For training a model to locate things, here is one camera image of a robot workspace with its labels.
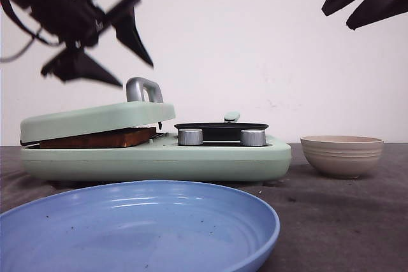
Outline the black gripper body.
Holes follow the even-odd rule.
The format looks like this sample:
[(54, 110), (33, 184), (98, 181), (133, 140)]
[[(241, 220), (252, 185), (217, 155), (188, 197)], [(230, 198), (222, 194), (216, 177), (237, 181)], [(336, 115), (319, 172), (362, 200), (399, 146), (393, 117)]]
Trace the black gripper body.
[(1, 0), (1, 6), (10, 20), (31, 37), (46, 45), (51, 42), (30, 30), (17, 17), (12, 4), (23, 10), (30, 9), (30, 16), (39, 25), (58, 37), (59, 43), (93, 47), (103, 29), (105, 13), (91, 0)]

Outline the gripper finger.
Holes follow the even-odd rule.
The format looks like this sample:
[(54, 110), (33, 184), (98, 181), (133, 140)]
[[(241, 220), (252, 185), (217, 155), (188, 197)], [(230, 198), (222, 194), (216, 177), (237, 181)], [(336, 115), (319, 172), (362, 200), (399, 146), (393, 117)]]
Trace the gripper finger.
[(116, 77), (88, 56), (83, 48), (65, 48), (42, 67), (41, 74), (54, 75), (63, 82), (86, 78), (122, 86)]
[(116, 38), (151, 68), (154, 63), (138, 34), (135, 20), (135, 6), (141, 0), (120, 0), (105, 15), (104, 24), (112, 25)]

